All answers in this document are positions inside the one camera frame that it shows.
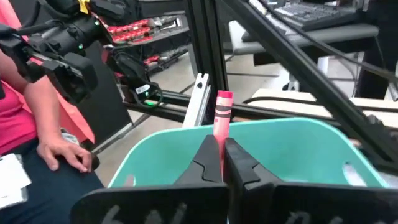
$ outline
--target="bin handle hole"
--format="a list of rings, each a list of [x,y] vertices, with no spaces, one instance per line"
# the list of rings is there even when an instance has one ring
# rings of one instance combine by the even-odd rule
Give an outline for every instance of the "bin handle hole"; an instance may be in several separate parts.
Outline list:
[[[366,187],[365,181],[358,174],[356,169],[349,162],[345,162],[343,165],[343,173],[344,177],[348,181],[348,183],[352,186],[362,186]]]

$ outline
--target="keyboard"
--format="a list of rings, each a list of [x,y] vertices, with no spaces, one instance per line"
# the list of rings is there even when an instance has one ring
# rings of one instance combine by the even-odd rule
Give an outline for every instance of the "keyboard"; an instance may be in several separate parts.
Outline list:
[[[323,4],[293,3],[275,9],[287,22],[304,31],[341,26],[358,20],[356,9]]]

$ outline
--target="white desk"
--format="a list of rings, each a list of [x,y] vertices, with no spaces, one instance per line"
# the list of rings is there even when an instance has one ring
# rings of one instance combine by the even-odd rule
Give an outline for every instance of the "white desk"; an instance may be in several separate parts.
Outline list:
[[[281,98],[290,98],[297,100],[315,101],[315,98],[310,93],[270,90],[265,88],[259,89],[252,97],[259,97],[259,96],[270,96],[270,97],[281,97]],[[352,98],[351,100],[357,106],[393,108],[398,110],[398,102],[387,101],[387,100],[370,100],[364,98]],[[322,116],[325,118],[331,118],[331,114],[323,106],[317,106],[317,105],[306,105],[302,103],[291,103],[291,102],[275,101],[275,100],[256,101],[249,103],[249,105],[276,109],[276,110],[291,111],[295,113],[301,113],[304,116],[306,114],[309,114],[309,115]],[[379,118],[386,126],[398,128],[398,114],[378,112],[378,111],[364,111],[364,113],[366,115],[373,114],[377,116],[377,118]]]

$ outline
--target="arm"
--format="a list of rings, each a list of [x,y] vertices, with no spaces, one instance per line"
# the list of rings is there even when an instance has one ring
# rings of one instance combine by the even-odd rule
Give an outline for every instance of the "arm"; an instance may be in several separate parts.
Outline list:
[[[51,170],[59,168],[56,156],[62,155],[68,163],[80,172],[91,171],[91,153],[68,142],[61,134],[59,124],[59,102],[57,92],[48,78],[29,83],[17,71],[15,63],[0,51],[1,79],[24,95],[26,103],[35,118],[38,155]]]
[[[0,51],[1,79],[24,95],[35,118],[39,139],[61,136],[59,124],[59,102],[57,92],[48,78],[29,83],[17,71],[15,63]]]

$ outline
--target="bin rim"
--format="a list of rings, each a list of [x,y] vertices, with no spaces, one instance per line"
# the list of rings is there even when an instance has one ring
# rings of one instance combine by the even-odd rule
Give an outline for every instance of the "bin rim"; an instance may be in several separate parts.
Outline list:
[[[256,121],[243,121],[243,122],[237,122],[237,123],[231,123],[231,126],[239,126],[239,125],[244,125],[244,124],[257,124],[257,123],[265,123],[265,122],[289,122],[289,121],[300,121],[300,122],[308,122],[308,123],[313,123],[319,126],[323,126],[324,128],[329,129],[330,131],[334,132],[337,134],[341,140],[343,140],[345,143],[351,146],[352,151],[355,153],[356,156],[359,157],[359,159],[364,163],[366,168],[368,168],[373,175],[376,176],[377,180],[384,186],[384,187],[389,187],[389,184],[379,176],[379,174],[374,170],[374,167],[369,163],[369,161],[360,153],[359,150],[356,150],[353,146],[353,143],[338,129],[336,129],[333,126],[330,126],[329,124],[324,123],[323,121],[319,121],[317,119],[312,119],[312,118],[301,118],[301,117],[294,117],[294,118],[276,118],[276,119],[264,119],[264,120],[256,120]],[[108,187],[111,187],[118,176],[118,173],[120,173],[121,169],[124,167],[125,163],[127,162],[128,158],[130,155],[134,152],[134,150],[139,147],[144,141],[153,138],[154,136],[163,134],[163,133],[170,133],[170,132],[178,132],[178,131],[187,131],[191,129],[205,129],[208,128],[211,125],[204,125],[204,126],[197,126],[197,127],[192,127],[192,128],[175,128],[175,129],[166,129],[166,130],[161,130],[157,131],[153,134],[150,134],[146,136],[145,138],[141,139],[135,146],[131,148],[131,150],[127,153],[125,158],[123,159],[122,163],[120,163],[117,171],[114,173],[111,181],[108,184]]]

